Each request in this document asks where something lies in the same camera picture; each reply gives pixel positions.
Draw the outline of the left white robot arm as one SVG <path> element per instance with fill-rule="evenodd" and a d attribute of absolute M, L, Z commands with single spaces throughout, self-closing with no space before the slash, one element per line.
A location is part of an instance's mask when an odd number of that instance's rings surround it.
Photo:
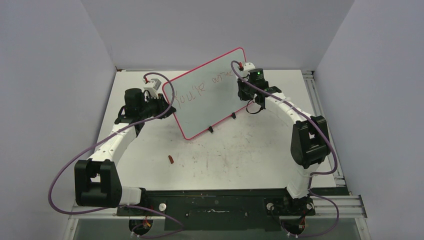
<path fill-rule="evenodd" d="M 129 205 L 136 215 L 149 210 L 143 198 L 145 189 L 123 186 L 117 163 L 128 146 L 139 136 L 148 119 L 164 119 L 176 112 L 162 93 L 139 88 L 127 89 L 106 141 L 86 160 L 74 166 L 75 200 L 78 206 L 115 208 Z"/>

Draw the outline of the red marker cap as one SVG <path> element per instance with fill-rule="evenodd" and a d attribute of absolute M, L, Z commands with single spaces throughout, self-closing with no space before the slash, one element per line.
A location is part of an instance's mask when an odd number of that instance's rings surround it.
<path fill-rule="evenodd" d="M 168 156 L 168 159 L 171 164 L 174 164 L 175 161 L 171 155 Z"/>

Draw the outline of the pink framed whiteboard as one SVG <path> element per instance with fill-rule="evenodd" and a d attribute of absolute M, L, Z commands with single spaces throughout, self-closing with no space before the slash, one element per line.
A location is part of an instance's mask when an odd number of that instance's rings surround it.
<path fill-rule="evenodd" d="M 246 107 L 247 102 L 238 96 L 232 61 L 247 61 L 243 48 L 235 48 L 162 85 L 166 100 L 176 109 L 173 115 L 185 140 L 207 132 Z"/>

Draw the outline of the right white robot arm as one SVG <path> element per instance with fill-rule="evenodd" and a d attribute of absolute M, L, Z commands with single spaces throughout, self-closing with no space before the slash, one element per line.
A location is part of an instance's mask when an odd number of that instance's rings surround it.
<path fill-rule="evenodd" d="M 264 70 L 248 64 L 238 68 L 237 95 L 242 101 L 254 102 L 261 110 L 268 110 L 279 119 L 292 124 L 290 154 L 295 170 L 283 199 L 283 209 L 296 214 L 303 207 L 309 207 L 310 189 L 313 176 L 320 175 L 319 166 L 334 150 L 329 141 L 326 119 L 314 116 L 292 103 L 276 86 L 265 80 Z"/>

